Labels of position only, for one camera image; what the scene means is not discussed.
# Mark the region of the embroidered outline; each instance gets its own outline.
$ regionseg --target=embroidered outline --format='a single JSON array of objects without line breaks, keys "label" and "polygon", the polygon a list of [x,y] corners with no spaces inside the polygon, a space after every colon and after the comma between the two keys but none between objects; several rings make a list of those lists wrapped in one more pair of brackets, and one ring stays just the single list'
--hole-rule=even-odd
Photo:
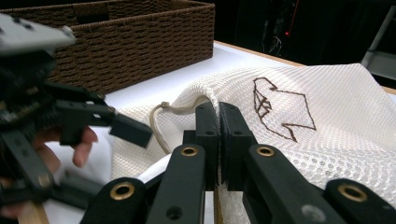
[{"label": "embroidered outline", "polygon": [[[303,96],[303,97],[304,97],[304,101],[305,101],[306,111],[307,111],[307,113],[308,113],[309,118],[310,118],[311,121],[312,121],[312,125],[313,125],[313,126],[310,127],[310,126],[305,126],[305,125],[300,125],[300,124],[294,124],[294,123],[281,123],[281,126],[282,126],[283,128],[286,128],[286,129],[289,131],[291,138],[290,138],[290,137],[287,137],[287,136],[285,136],[285,135],[283,135],[283,134],[281,134],[281,133],[278,133],[278,132],[276,132],[276,131],[274,131],[274,130],[271,130],[270,128],[268,128],[268,126],[265,125],[265,123],[262,121],[262,119],[265,117],[265,115],[267,115],[268,113],[270,113],[270,109],[272,109],[272,106],[271,106],[271,102],[268,101],[268,98],[266,98],[264,95],[262,95],[262,94],[259,92],[259,90],[257,89],[256,81],[257,81],[257,80],[260,80],[260,79],[266,80],[266,81],[272,86],[271,88],[269,88],[270,91],[285,92],[285,93],[290,93],[290,94],[295,94],[295,95]],[[254,82],[254,91],[253,91],[254,110],[256,111],[257,115],[258,115],[259,118],[260,118],[260,121],[262,122],[262,124],[264,125],[264,127],[265,127],[268,131],[270,131],[271,133],[275,133],[275,134],[277,134],[277,135],[279,135],[279,136],[281,136],[281,137],[283,137],[283,138],[285,138],[285,139],[289,139],[289,140],[292,140],[292,141],[298,143],[296,137],[294,136],[294,131],[293,131],[293,129],[292,129],[291,127],[307,128],[307,129],[311,129],[311,130],[314,130],[314,131],[317,130],[317,126],[315,125],[314,119],[312,118],[311,112],[309,111],[308,102],[307,102],[307,100],[306,100],[305,94],[299,93],[299,92],[294,92],[294,91],[280,91],[280,90],[278,89],[278,87],[277,87],[276,85],[274,85],[274,83],[272,83],[272,82],[271,82],[268,78],[266,78],[266,77],[257,77],[257,78],[255,78],[255,79],[253,80],[253,82]],[[260,96],[262,97],[262,100],[260,101],[260,104],[259,104],[259,105],[256,104],[256,102],[258,101],[257,95],[260,95]],[[265,110],[265,112],[264,112],[262,115],[261,115],[260,112],[259,112],[261,108],[264,108],[264,110]]]}]

